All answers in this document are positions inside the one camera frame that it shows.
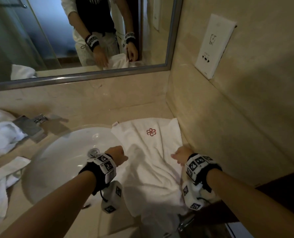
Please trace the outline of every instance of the mirror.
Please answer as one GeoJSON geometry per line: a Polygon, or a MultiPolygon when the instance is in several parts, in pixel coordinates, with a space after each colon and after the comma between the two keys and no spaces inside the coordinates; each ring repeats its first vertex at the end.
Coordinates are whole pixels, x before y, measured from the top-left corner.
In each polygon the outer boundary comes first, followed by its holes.
{"type": "Polygon", "coordinates": [[[182,0],[175,2],[0,0],[0,90],[170,68],[182,0]]]}

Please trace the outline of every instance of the red embroidered logo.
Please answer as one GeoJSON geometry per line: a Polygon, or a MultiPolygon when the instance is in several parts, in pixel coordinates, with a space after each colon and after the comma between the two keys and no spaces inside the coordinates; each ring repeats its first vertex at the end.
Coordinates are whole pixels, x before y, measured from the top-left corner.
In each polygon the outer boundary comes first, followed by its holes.
{"type": "Polygon", "coordinates": [[[154,136],[155,134],[156,134],[155,129],[150,128],[150,129],[147,130],[147,135],[154,136]]]}

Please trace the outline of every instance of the forearm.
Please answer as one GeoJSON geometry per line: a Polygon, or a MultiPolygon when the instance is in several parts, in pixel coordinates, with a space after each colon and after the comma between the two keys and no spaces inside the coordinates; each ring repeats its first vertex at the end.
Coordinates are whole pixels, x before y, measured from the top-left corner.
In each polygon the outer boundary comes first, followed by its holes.
{"type": "Polygon", "coordinates": [[[96,186],[85,171],[31,207],[0,238],[64,237],[96,186]]]}
{"type": "Polygon", "coordinates": [[[212,169],[207,183],[255,237],[294,237],[294,214],[226,173],[212,169]]]}
{"type": "Polygon", "coordinates": [[[78,34],[81,35],[83,39],[86,39],[86,37],[91,34],[87,30],[86,26],[84,25],[78,13],[71,12],[68,16],[68,19],[69,19],[70,25],[75,28],[75,30],[78,32],[78,34]]]}
{"type": "Polygon", "coordinates": [[[131,15],[131,12],[129,10],[129,6],[126,0],[115,0],[115,3],[121,12],[121,15],[123,16],[126,32],[127,33],[133,32],[134,31],[133,17],[131,15]]]}

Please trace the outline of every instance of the towel rack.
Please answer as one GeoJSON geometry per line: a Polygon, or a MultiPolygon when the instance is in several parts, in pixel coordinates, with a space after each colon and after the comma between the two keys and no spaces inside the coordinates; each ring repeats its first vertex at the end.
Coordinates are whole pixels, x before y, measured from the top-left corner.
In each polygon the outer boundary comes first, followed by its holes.
{"type": "Polygon", "coordinates": [[[14,4],[0,4],[0,7],[22,7],[22,8],[27,8],[25,4],[22,3],[21,0],[18,0],[18,3],[14,4]]]}

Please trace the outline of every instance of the sink drain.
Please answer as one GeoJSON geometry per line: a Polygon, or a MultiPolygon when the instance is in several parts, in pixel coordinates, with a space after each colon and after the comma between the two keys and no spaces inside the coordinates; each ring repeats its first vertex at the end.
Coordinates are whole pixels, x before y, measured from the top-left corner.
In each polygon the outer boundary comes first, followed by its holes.
{"type": "Polygon", "coordinates": [[[88,157],[91,158],[94,155],[98,154],[100,150],[98,148],[93,148],[88,151],[88,157]]]}

